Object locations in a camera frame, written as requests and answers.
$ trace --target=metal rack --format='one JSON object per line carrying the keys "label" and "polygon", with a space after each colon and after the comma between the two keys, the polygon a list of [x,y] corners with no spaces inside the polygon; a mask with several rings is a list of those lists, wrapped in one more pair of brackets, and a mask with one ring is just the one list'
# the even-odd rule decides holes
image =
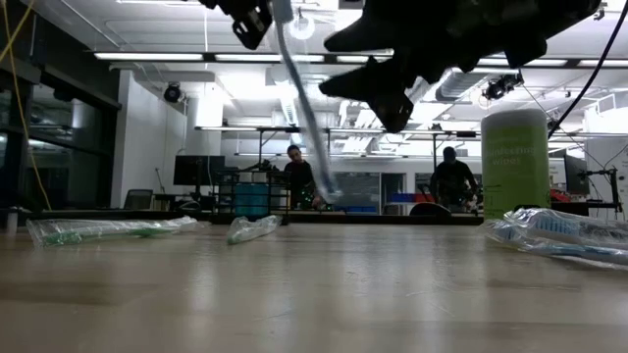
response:
{"label": "metal rack", "polygon": [[289,173],[277,171],[218,171],[219,215],[258,219],[287,216]]}

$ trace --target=security camera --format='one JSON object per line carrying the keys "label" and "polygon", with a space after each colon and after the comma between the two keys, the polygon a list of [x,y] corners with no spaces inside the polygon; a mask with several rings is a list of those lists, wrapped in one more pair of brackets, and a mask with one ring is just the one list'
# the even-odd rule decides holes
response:
{"label": "security camera", "polygon": [[168,88],[164,92],[164,99],[169,103],[181,103],[185,99],[185,92],[181,90],[180,82],[168,83]]}

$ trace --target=chair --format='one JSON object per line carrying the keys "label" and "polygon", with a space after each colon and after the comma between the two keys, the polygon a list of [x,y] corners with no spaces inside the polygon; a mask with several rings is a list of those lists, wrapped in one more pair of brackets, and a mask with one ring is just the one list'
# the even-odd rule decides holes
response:
{"label": "chair", "polygon": [[131,189],[125,199],[125,210],[150,210],[153,190]]}

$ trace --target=plastic wrap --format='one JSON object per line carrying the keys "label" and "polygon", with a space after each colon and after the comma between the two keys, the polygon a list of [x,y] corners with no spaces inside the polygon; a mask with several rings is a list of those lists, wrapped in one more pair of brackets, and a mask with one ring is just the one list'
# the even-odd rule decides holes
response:
{"label": "plastic wrap", "polygon": [[332,168],[329,156],[326,153],[327,146],[323,141],[322,130],[318,127],[314,111],[307,99],[307,93],[303,87],[295,62],[299,56],[290,55],[286,42],[285,27],[293,20],[292,7],[289,0],[277,0],[273,2],[273,15],[277,30],[277,41],[279,43],[280,54],[282,55],[289,77],[296,87],[298,94],[298,104],[300,114],[298,114],[301,132],[307,141],[308,162],[312,165],[312,174],[319,194],[327,203],[334,203],[342,196]]}
{"label": "plastic wrap", "polygon": [[26,221],[35,247],[81,244],[85,241],[116,236],[148,237],[178,230],[192,230],[198,222],[188,216],[169,221]]}
{"label": "plastic wrap", "polygon": [[247,217],[238,217],[229,227],[227,243],[235,245],[272,233],[281,223],[280,216],[268,216],[255,222],[250,222]]}
{"label": "plastic wrap", "polygon": [[543,256],[582,259],[597,266],[627,269],[628,224],[549,209],[508,212],[480,226],[487,237]]}

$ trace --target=green canister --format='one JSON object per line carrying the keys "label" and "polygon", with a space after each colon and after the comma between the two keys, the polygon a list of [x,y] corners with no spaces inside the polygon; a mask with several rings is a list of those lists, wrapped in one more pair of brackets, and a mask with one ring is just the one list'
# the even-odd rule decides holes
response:
{"label": "green canister", "polygon": [[501,219],[518,205],[550,207],[547,115],[537,109],[482,120],[484,218]]}

